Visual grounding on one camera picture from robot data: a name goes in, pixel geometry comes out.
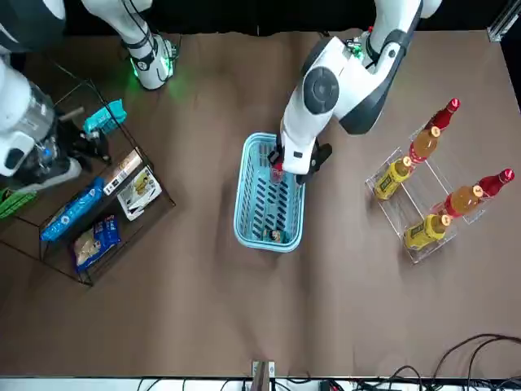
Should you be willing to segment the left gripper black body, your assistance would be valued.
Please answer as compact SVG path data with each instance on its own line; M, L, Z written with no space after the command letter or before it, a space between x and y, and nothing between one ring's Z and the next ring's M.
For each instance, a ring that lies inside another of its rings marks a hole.
M331 156L332 146L329 143L315 143L313 153L311 155L309 171L305 175L296 175L296 183L305 184L316 172L318 172L322 164Z

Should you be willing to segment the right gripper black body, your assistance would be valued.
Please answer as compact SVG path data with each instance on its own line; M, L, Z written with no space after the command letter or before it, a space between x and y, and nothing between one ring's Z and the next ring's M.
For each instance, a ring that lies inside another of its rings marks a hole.
M60 146L70 157L89 157L109 164L109 143L101 130L86 133L72 121L61 121Z

